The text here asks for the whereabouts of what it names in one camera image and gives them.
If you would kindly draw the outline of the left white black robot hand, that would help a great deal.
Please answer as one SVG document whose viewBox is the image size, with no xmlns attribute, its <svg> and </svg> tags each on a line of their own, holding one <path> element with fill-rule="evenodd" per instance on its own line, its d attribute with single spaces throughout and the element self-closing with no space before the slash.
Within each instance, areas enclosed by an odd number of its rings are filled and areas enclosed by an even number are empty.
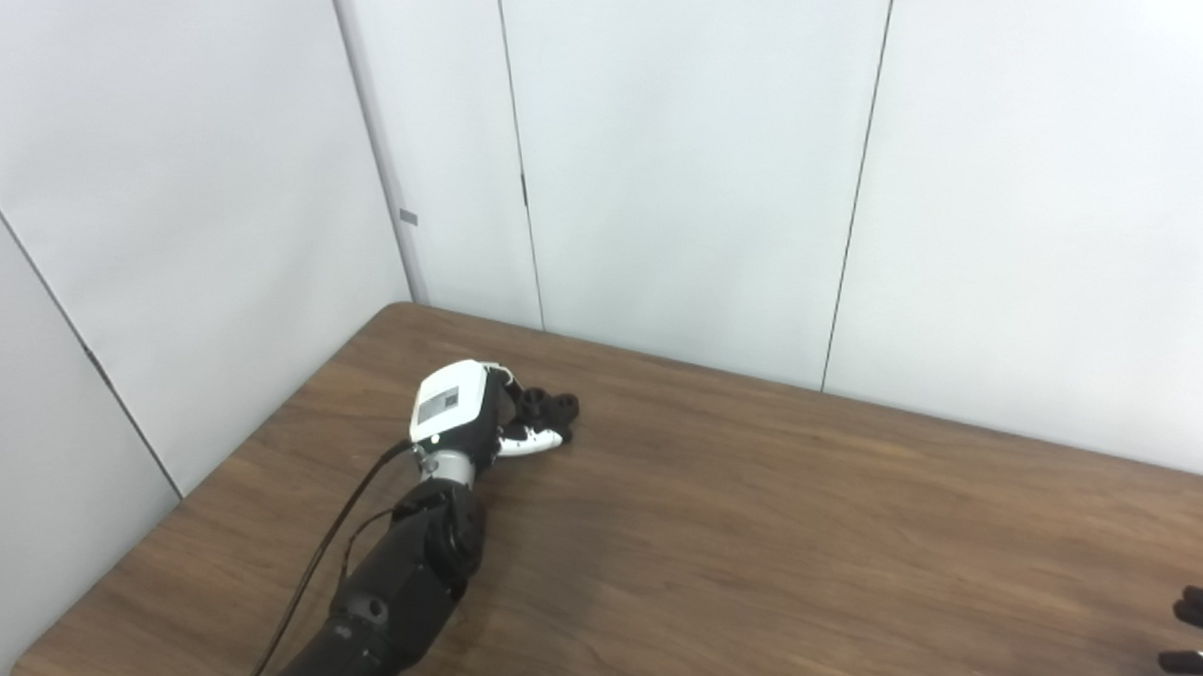
<svg viewBox="0 0 1203 676">
<path fill-rule="evenodd" d="M 423 480 L 472 488 L 498 459 L 570 443 L 577 413 L 576 395 L 525 387 L 503 364 L 457 361 L 421 381 L 409 421 L 410 450 Z"/>
</svg>

